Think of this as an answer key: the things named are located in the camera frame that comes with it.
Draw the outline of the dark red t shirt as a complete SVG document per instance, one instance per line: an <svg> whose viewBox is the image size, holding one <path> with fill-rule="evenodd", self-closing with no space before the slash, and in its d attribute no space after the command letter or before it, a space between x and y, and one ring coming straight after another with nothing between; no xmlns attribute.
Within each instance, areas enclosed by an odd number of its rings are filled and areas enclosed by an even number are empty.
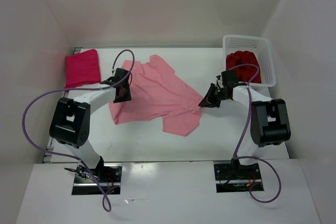
<svg viewBox="0 0 336 224"><path fill-rule="evenodd" d="M227 55L226 57L226 69L231 69L235 66L240 65L240 67L234 69L237 78L240 82L248 82L256 73L256 67L259 63L255 54L251 51L236 51Z"/></svg>

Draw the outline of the light pink t shirt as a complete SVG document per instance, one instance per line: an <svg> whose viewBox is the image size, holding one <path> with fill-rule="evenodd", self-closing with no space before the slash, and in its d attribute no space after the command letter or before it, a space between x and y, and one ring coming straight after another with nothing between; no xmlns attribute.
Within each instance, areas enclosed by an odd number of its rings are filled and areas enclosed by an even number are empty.
<svg viewBox="0 0 336 224"><path fill-rule="evenodd" d="M115 124L162 118L163 131L180 136L199 126L198 104L203 97L176 76L163 58L151 55L147 63L126 60L122 68L132 73L131 100L109 104Z"/></svg>

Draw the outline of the magenta t shirt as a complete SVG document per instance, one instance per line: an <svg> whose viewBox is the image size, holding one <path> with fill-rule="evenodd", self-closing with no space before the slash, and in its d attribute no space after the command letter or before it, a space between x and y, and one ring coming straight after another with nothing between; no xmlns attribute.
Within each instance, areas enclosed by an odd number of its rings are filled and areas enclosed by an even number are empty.
<svg viewBox="0 0 336 224"><path fill-rule="evenodd" d="M90 49L65 57L65 88L76 88L101 82L98 52Z"/></svg>

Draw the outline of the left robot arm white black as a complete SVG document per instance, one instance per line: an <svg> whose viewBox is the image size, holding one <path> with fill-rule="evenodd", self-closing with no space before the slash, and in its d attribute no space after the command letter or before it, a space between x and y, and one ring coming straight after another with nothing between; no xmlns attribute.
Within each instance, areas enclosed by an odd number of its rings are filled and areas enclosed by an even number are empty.
<svg viewBox="0 0 336 224"><path fill-rule="evenodd" d="M79 158L80 163L86 163L82 167L87 167L86 175L93 182L104 179L112 169L104 165L103 158L89 142L91 114L106 104L131 100L129 75L127 70L118 68L113 76L100 83L97 91L73 99L61 98L56 105L49 134Z"/></svg>

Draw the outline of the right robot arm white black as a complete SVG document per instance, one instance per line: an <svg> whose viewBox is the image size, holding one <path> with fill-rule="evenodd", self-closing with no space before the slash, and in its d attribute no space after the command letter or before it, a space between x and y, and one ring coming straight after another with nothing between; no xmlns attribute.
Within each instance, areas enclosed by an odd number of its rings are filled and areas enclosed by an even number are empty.
<svg viewBox="0 0 336 224"><path fill-rule="evenodd" d="M241 159L254 163L263 157L264 148L280 145L291 137L286 103L283 99L271 99L254 91L249 82L239 81L234 69L217 76L207 94L198 104L201 108L219 108L224 100L233 100L248 109L246 124L231 159L230 177L243 178L253 167Z"/></svg>

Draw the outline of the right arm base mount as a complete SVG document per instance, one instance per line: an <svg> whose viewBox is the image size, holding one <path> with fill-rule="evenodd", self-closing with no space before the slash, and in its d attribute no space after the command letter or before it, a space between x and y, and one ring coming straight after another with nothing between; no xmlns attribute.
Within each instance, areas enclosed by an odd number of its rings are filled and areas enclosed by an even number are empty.
<svg viewBox="0 0 336 224"><path fill-rule="evenodd" d="M229 161L213 164L217 193L264 191L258 164L241 165L233 170Z"/></svg>

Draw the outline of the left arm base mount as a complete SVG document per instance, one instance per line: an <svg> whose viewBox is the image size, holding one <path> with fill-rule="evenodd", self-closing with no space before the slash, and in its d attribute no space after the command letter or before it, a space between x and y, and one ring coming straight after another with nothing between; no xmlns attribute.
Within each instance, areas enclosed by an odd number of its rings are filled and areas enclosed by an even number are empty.
<svg viewBox="0 0 336 224"><path fill-rule="evenodd" d="M121 191L122 165L110 165L106 166L106 168L107 173L102 178L98 177L94 172L92 173L107 195L119 195ZM78 165L76 168L64 168L64 170L75 174L72 195L101 195L97 184L83 166Z"/></svg>

